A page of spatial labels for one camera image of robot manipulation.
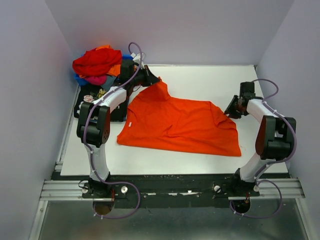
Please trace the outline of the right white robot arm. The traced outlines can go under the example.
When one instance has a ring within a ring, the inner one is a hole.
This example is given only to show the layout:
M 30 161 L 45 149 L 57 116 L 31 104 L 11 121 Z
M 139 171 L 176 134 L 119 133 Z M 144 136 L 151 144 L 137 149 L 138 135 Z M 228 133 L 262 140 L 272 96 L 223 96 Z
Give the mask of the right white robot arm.
M 251 115 L 260 124 L 255 153 L 236 171 L 238 179 L 230 183 L 230 191 L 236 196 L 247 192 L 247 183 L 256 183 L 270 166 L 290 160 L 297 149 L 296 120 L 285 117 L 267 103 L 267 99 L 279 92 L 279 87 L 273 81 L 267 80 L 275 86 L 275 93 L 259 97 L 255 93 L 255 82 L 258 81 L 256 79 L 240 83 L 239 94 L 233 96 L 224 111 L 224 114 L 232 119 Z

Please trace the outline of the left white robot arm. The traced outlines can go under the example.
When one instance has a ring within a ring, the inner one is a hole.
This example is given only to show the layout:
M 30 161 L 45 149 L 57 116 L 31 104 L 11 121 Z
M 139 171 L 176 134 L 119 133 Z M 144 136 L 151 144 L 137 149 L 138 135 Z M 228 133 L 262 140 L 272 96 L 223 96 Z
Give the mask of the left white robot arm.
M 87 151 L 90 175 L 96 181 L 93 191 L 101 198 L 107 197 L 111 185 L 107 167 L 105 143 L 110 136 L 111 113 L 122 103 L 127 104 L 136 86 L 149 87 L 160 80 L 144 64 L 144 54 L 132 54 L 121 64 L 120 74 L 106 93 L 92 102 L 83 102 L 79 109 L 76 135 Z

